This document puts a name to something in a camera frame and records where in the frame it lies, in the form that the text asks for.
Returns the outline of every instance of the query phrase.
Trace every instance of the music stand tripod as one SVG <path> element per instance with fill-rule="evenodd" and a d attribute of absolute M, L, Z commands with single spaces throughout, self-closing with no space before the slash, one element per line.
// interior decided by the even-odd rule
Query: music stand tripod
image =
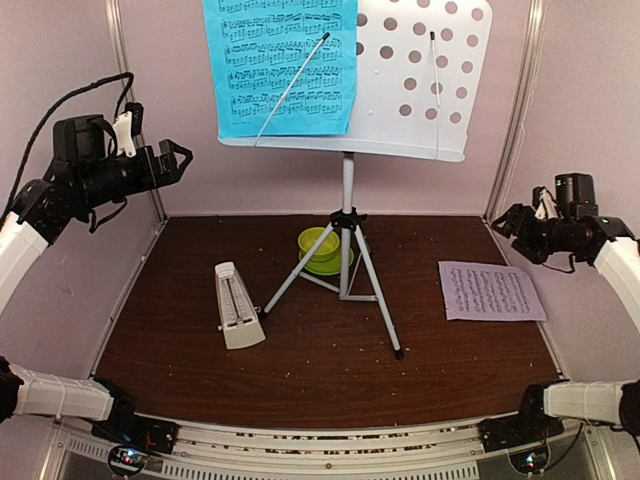
<path fill-rule="evenodd" d="M 366 219 L 367 216 L 358 215 L 358 212 L 353 206 L 354 170 L 355 155 L 351 152 L 345 152 L 342 161 L 342 210 L 331 214 L 329 225 L 327 225 L 327 227 L 324 229 L 324 232 L 322 233 L 320 238 L 318 238 L 313 247 L 311 247 L 307 254 L 302 258 L 302 260 L 300 260 L 300 263 L 298 263 L 296 268 L 294 268 L 291 274 L 289 274 L 276 294 L 264 308 L 260 317 L 261 319 L 266 318 L 266 316 L 271 312 L 278 300 L 280 300 L 287 289 L 291 286 L 293 281 L 298 276 L 300 276 L 337 293 L 340 300 L 356 302 L 378 302 L 380 311 L 382 312 L 382 318 L 384 319 L 387 331 L 389 332 L 389 338 L 391 338 L 391 344 L 393 345 L 393 350 L 395 352 L 396 358 L 401 359 L 404 357 L 404 351 L 402 350 L 402 346 L 400 345 L 400 340 L 398 340 L 398 335 L 396 334 L 395 326 L 393 324 L 393 320 L 391 319 L 391 314 L 389 313 L 389 309 L 387 308 L 387 302 L 385 301 L 384 294 L 382 293 L 382 287 L 380 287 L 380 282 L 378 281 L 378 276 L 376 274 L 375 267 L 373 266 L 373 261 L 371 260 L 371 252 L 367 245 L 365 236 L 362 232 L 362 222 Z M 311 258 L 316 254 L 320 246 L 322 246 L 331 232 L 333 232 L 337 228 L 340 228 L 342 230 L 342 264 L 340 267 L 340 288 L 303 272 L 307 263 L 309 263 Z M 356 242 L 358 243 L 360 254 L 354 268 L 353 277 L 351 278 L 351 280 L 349 280 L 349 257 L 352 233 L 356 238 Z M 375 295 L 351 295 L 351 287 L 353 286 L 353 281 L 355 280 L 356 274 L 358 273 L 358 266 L 360 265 L 361 259 L 364 261 Z"/>

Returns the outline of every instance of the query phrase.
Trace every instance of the wall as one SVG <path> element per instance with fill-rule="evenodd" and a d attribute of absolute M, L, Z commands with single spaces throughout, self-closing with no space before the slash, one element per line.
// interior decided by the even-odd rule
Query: wall
<path fill-rule="evenodd" d="M 46 109 L 69 90 L 117 73 L 102 0 L 0 2 L 0 65 L 4 202 L 24 145 Z M 110 117 L 119 91 L 114 85 L 71 100 L 54 120 L 94 112 Z M 51 159 L 52 126 L 50 121 L 31 153 L 25 181 L 42 176 Z M 94 236 L 73 222 L 0 318 L 0 354 L 25 367 L 86 378 L 154 223 L 144 196 Z M 47 425 L 40 419 L 0 425 L 0 478 L 35 478 Z"/>
<path fill-rule="evenodd" d="M 361 210 L 484 210 L 506 135 L 529 12 L 529 2 L 523 0 L 489 3 L 494 25 L 468 132 L 467 160 L 444 164 L 358 156 L 355 200 Z M 183 182 L 162 192 L 170 213 L 328 213 L 340 207 L 339 153 L 230 148 L 217 141 L 200 0 L 121 4 L 129 60 L 139 80 L 136 95 L 157 112 L 146 121 L 147 138 L 157 141 L 175 132 L 196 155 Z"/>
<path fill-rule="evenodd" d="M 594 176 L 600 211 L 640 232 L 638 112 L 640 3 L 551 2 L 526 136 L 505 206 L 528 203 L 559 173 Z M 640 335 L 608 284 L 585 265 L 563 275 L 529 265 L 549 314 L 548 331 L 574 380 L 640 376 Z M 566 264 L 556 255 L 554 265 Z"/>

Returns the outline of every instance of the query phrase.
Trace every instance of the purple paper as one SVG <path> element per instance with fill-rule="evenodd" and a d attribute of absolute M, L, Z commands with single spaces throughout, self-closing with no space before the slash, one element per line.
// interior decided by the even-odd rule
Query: purple paper
<path fill-rule="evenodd" d="M 547 321 L 531 277 L 518 267 L 438 264 L 447 320 Z"/>

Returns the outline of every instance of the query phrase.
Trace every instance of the green plate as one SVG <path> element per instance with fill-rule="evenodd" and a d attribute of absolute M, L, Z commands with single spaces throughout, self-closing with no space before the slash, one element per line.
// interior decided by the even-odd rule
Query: green plate
<path fill-rule="evenodd" d="M 349 256 L 351 257 L 349 259 L 349 265 L 351 265 L 353 263 L 353 259 L 355 258 L 355 254 L 353 253 L 352 248 L 349 249 L 349 254 L 350 254 Z M 298 254 L 299 260 L 302 260 L 302 257 L 304 257 L 304 252 L 300 252 Z M 340 273 L 341 263 L 342 263 L 342 254 L 338 252 L 338 255 L 333 257 L 328 262 L 320 262 L 320 263 L 309 262 L 307 263 L 307 266 L 304 267 L 304 269 L 307 270 L 308 272 L 313 273 L 314 275 L 330 277 L 332 275 L 338 275 Z"/>

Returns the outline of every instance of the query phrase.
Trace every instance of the blue paper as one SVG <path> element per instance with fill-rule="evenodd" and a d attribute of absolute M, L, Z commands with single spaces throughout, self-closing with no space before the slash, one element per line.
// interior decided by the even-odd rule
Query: blue paper
<path fill-rule="evenodd" d="M 220 138 L 343 135 L 356 96 L 357 0 L 203 0 Z"/>

